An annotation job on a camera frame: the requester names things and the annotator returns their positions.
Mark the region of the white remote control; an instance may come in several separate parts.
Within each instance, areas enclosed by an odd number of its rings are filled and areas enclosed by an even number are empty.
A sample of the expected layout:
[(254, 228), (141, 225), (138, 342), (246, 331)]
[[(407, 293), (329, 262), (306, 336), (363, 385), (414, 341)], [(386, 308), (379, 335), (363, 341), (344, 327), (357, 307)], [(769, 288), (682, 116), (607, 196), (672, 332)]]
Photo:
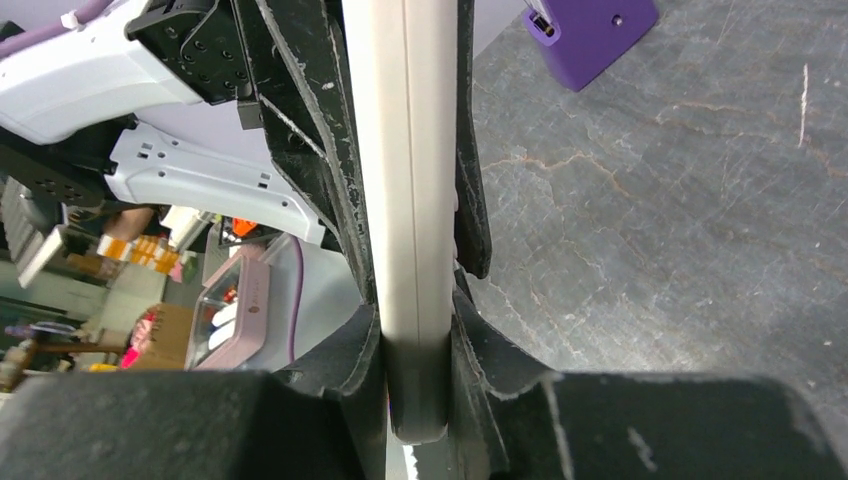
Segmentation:
[(458, 5), (343, 5), (392, 427), (447, 428), (453, 312)]

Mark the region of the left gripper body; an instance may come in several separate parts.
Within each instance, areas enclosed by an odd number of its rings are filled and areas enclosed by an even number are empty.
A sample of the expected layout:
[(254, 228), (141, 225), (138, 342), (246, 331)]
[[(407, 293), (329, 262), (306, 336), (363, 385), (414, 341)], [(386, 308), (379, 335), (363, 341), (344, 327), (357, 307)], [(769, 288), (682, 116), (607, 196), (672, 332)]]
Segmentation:
[(233, 102), (244, 130), (264, 127), (251, 55), (265, 39), (249, 1), (149, 1), (125, 28), (204, 103)]

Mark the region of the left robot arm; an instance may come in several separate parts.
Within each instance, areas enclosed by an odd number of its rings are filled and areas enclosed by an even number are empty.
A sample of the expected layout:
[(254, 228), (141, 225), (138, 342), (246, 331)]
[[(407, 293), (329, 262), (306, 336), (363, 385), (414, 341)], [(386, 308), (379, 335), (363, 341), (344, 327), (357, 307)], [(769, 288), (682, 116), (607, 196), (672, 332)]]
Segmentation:
[[(180, 206), (341, 253), (376, 297), (346, 41), (419, 27), (415, 1), (108, 1), (1, 24), (1, 168), (36, 194), (104, 215)], [(251, 104), (269, 148), (223, 154), (138, 117), (162, 105)]]

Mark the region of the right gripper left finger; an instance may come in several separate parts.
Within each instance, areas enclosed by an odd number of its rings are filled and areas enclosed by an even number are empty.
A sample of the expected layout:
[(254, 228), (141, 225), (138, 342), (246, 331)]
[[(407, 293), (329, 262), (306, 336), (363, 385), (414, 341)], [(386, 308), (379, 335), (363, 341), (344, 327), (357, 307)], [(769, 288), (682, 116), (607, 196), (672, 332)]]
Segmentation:
[(292, 397), (283, 411), (286, 479), (383, 479), (387, 400), (374, 307), (274, 373)]

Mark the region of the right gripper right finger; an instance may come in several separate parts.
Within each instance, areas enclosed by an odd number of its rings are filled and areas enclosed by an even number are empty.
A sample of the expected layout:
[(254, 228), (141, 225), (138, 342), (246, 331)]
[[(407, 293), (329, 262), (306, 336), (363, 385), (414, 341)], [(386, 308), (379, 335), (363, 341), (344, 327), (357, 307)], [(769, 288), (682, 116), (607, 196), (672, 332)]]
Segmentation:
[(537, 386), (548, 368), (482, 318), (462, 268), (454, 280), (451, 477), (540, 477), (550, 464), (545, 456), (556, 452)]

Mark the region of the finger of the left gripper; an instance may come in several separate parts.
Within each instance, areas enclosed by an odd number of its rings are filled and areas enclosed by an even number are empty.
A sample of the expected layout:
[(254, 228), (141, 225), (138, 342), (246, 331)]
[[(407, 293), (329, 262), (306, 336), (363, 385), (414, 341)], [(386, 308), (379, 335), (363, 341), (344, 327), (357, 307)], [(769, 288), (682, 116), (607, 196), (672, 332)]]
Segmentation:
[(492, 240), (472, 114), (474, 2), (459, 0), (457, 37), (457, 129), (454, 239), (458, 263), (479, 279), (488, 276)]
[(362, 165), (338, 1), (233, 4), (272, 162), (376, 301)]

